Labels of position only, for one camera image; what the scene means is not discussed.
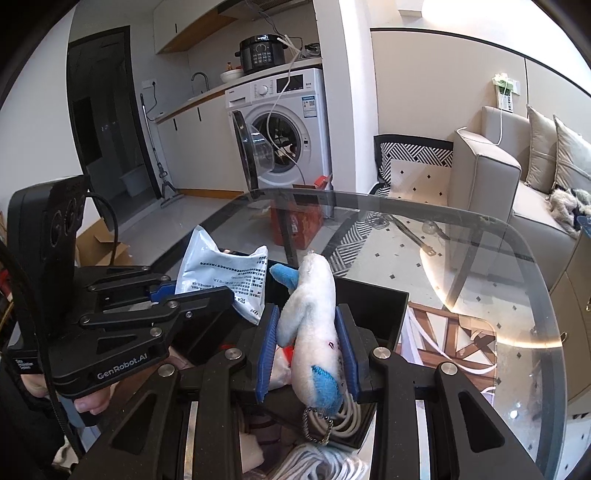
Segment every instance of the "black cable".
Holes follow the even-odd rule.
[[[60,424],[61,431],[63,431],[64,435],[70,442],[74,453],[78,457],[78,460],[80,460],[84,456],[84,452],[80,449],[78,440],[74,436],[66,414],[61,409],[60,402],[57,398],[56,385],[53,382],[53,376],[51,374],[51,363],[49,360],[49,347],[47,346],[47,338],[45,336],[45,325],[43,323],[41,309],[37,304],[33,288],[31,287],[31,281],[29,280],[27,273],[20,266],[18,260],[2,242],[0,242],[0,262],[8,270],[13,286],[16,286],[20,290],[29,315],[33,320],[37,348],[39,349],[41,367],[43,369],[43,376],[45,377],[47,392],[49,393],[51,408],[56,415],[57,422]]]
[[[156,98],[156,82],[152,82],[152,93],[154,94],[154,105],[152,106],[152,108],[150,110],[148,110],[146,113],[150,113],[152,110],[154,110],[156,108],[156,105],[158,105],[158,99]]]
[[[105,207],[107,208],[107,210],[111,214],[111,219],[113,220],[114,239],[113,239],[113,251],[111,252],[111,261],[109,262],[109,265],[115,265],[115,257],[117,255],[117,246],[119,245],[119,223],[117,223],[117,216],[115,215],[115,210],[113,209],[113,207],[111,206],[109,201],[105,197],[103,197],[102,195],[99,195],[98,193],[86,192],[86,196],[89,198],[96,199],[96,200],[100,201],[103,205],[105,205]]]

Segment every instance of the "white cable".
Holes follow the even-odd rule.
[[[353,401],[353,396],[349,392],[345,392],[344,397],[345,400],[335,417],[335,424],[330,432],[331,437],[352,437],[357,433],[357,430],[359,430],[359,426],[361,425],[361,407],[358,403]],[[314,414],[314,412],[308,412],[308,419],[312,422],[318,432],[325,433],[328,429],[325,420]]]
[[[503,96],[505,96],[507,94],[507,89],[509,88],[509,80],[507,79],[505,81],[505,91],[503,92]],[[501,140],[503,140],[503,110],[501,110],[499,108],[500,111],[500,115],[501,115],[501,132],[499,133],[499,141],[497,143],[493,143],[494,146],[498,147],[501,144]],[[465,130],[468,127],[462,127],[458,129],[458,132],[461,132],[462,130]],[[474,140],[473,138],[470,139],[471,142],[476,142],[476,143],[482,143],[485,145],[489,145],[488,142],[482,142],[480,140]]]
[[[298,171],[300,172],[302,182],[304,185],[306,185],[306,179],[304,178],[304,174],[303,174],[300,166],[297,164],[295,159],[293,159],[292,156],[285,150],[285,148],[279,147],[275,143],[275,140],[273,139],[273,135],[271,135],[271,129],[269,128],[269,123],[271,122],[271,115],[273,114],[273,110],[275,110],[275,107],[277,107],[277,104],[279,103],[279,100],[281,99],[283,93],[287,90],[287,87],[289,87],[290,82],[291,82],[291,69],[293,68],[293,65],[296,62],[296,60],[298,58],[300,58],[300,55],[302,52],[301,50],[296,48],[296,46],[292,43],[292,41],[289,39],[289,37],[287,35],[285,35],[285,38],[279,37],[279,41],[281,43],[283,43],[284,45],[287,45],[287,47],[289,47],[291,50],[295,51],[295,55],[294,55],[293,59],[291,59],[290,67],[287,70],[287,83],[285,84],[285,86],[283,87],[283,89],[281,90],[279,95],[277,96],[277,100],[275,100],[275,103],[271,107],[271,110],[269,111],[269,115],[267,115],[267,135],[269,136],[269,141],[275,147],[275,149],[279,152],[282,152],[297,167]]]
[[[332,447],[302,443],[295,447],[269,480],[357,480],[369,465]]]

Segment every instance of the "rice cooker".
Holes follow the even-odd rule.
[[[287,45],[279,41],[277,35],[256,35],[240,42],[240,57],[244,75],[285,64]]]

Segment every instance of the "beige cushion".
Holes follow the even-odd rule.
[[[525,183],[540,192],[550,193],[556,175],[556,125],[554,121],[527,106],[530,117],[530,166]]]
[[[554,116],[558,147],[555,182],[561,187],[591,192],[591,145]]]
[[[525,239],[548,288],[558,279],[573,251],[572,238],[550,215],[546,195],[520,182],[509,220]]]

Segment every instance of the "countertop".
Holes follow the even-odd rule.
[[[313,58],[313,59],[307,59],[307,60],[300,60],[300,61],[297,61],[294,63],[291,71],[293,72],[295,70],[301,70],[301,69],[312,67],[314,65],[321,65],[321,64],[322,64],[322,58],[320,58],[320,57]],[[184,112],[185,110],[188,110],[188,109],[190,109],[194,106],[197,106],[203,102],[207,102],[211,98],[222,96],[224,94],[224,92],[230,88],[233,88],[237,85],[242,85],[243,83],[248,83],[253,80],[263,78],[263,77],[270,77],[270,76],[276,75],[278,73],[287,72],[289,67],[290,67],[289,64],[286,63],[285,65],[279,65],[277,67],[273,67],[270,69],[261,70],[260,72],[251,73],[250,75],[245,75],[244,77],[240,77],[239,79],[236,79],[232,82],[224,83],[218,87],[208,90],[205,93],[202,93],[201,95],[197,95],[195,97],[190,98],[189,100],[184,102],[182,105],[180,105],[178,108],[175,108],[172,111],[161,113],[160,115],[158,115],[154,119],[154,121],[157,124],[161,124],[162,122],[169,120],[170,118],[174,117],[175,115],[178,115],[181,112]]]

